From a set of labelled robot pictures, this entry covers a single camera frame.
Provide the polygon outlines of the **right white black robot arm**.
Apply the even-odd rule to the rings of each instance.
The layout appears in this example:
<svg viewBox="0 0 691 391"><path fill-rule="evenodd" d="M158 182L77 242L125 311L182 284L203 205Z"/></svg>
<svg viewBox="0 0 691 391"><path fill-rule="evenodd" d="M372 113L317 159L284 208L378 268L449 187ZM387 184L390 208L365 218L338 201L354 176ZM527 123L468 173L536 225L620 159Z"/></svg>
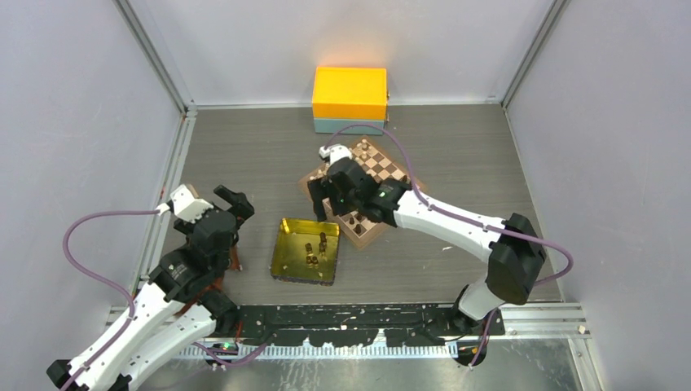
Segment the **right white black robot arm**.
<svg viewBox="0 0 691 391"><path fill-rule="evenodd" d="M484 276L464 287L455 301L453 326L465 335L475 333L503 303L525 304L546 260L544 247L531 241L535 230L527 217L475 215L429 197L407 177L376 179L350 158L336 161L306 185L320 221L329 204L333 215L357 212L372 222L419 231L485 262Z"/></svg>

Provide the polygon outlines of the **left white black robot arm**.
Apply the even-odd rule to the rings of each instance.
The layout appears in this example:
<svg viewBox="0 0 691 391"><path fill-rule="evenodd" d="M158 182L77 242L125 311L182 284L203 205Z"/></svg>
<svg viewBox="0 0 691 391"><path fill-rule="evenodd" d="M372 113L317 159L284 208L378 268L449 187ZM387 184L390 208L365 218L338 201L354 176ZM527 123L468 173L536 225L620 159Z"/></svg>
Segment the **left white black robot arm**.
<svg viewBox="0 0 691 391"><path fill-rule="evenodd" d="M72 359L57 359L46 370L59 390L136 390L177 352L201 338L228 336L236 329L239 307L220 287L227 270L238 270L239 230L255 213L243 192L223 185L213 193L223 209L201 198L190 185L175 188L169 199L141 215L171 213L185 242L166 253L136 294L88 270L71 254L71 234L92 213L65 232L63 251L84 275L123 294L127 307L94 343Z"/></svg>

